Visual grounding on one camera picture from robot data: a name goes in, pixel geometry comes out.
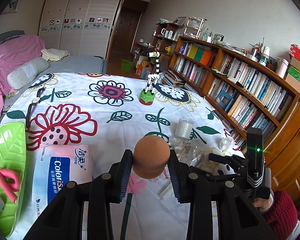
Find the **person right hand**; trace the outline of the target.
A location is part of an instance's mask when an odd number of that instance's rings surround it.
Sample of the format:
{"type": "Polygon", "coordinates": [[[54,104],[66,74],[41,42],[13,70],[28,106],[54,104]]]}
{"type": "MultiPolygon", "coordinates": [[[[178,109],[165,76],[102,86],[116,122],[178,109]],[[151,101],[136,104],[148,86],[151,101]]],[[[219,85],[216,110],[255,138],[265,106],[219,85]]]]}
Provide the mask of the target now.
{"type": "Polygon", "coordinates": [[[268,199],[255,198],[252,202],[253,206],[258,209],[261,214],[274,210],[274,191],[270,191],[268,199]]]}

